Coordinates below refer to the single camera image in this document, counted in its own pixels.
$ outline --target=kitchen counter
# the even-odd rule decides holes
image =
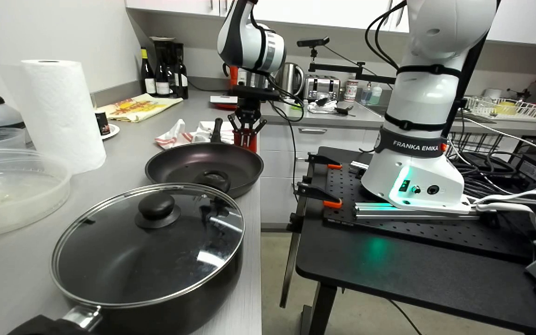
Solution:
[[[270,108],[270,105],[263,107],[263,116],[272,125],[285,125],[285,121]],[[298,123],[304,127],[339,127],[339,129],[365,129],[365,131],[378,131],[384,123],[384,118],[374,110],[356,105],[350,110],[350,116],[320,116],[320,114],[306,114],[306,118]],[[516,136],[536,136],[536,123],[523,123],[523,121],[497,121],[486,123],[486,127],[494,127],[497,131],[516,135]],[[466,133],[469,135],[494,135],[490,129],[482,125],[466,123]],[[453,125],[453,133],[462,133],[462,121],[456,120]]]
[[[203,120],[227,116],[211,110],[207,101],[209,94],[190,92],[188,101],[153,120],[138,125],[118,123],[119,136],[105,142],[105,166],[75,175],[71,198],[60,211],[30,228],[0,237],[0,335],[36,315],[60,319],[67,311],[69,306],[51,274],[51,255],[60,235],[95,203],[149,185],[144,166],[160,151],[155,136],[170,131],[177,120],[185,120],[194,131]],[[198,335],[259,335],[263,332],[259,185],[237,203],[246,220],[242,274],[218,315],[198,330]]]

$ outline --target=black table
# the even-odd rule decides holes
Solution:
[[[319,155],[350,162],[358,153],[320,148]],[[317,166],[313,187],[324,183],[326,170]],[[302,332],[326,332],[341,287],[536,334],[535,282],[523,265],[328,226],[320,220],[319,202],[309,203],[296,270],[319,282],[319,289],[315,306],[304,309]]]

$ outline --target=frying pan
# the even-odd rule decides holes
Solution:
[[[155,183],[198,183],[231,198],[250,192],[265,170],[259,155],[229,144],[190,144],[159,153],[146,164]]]

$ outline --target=paper towel roll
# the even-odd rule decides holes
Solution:
[[[93,105],[79,62],[25,60],[4,73],[38,151],[84,174],[105,164]]]

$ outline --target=pan lid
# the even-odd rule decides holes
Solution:
[[[144,308],[211,282],[244,239],[237,203],[201,185],[151,185],[95,205],[62,235],[52,272],[88,306]]]

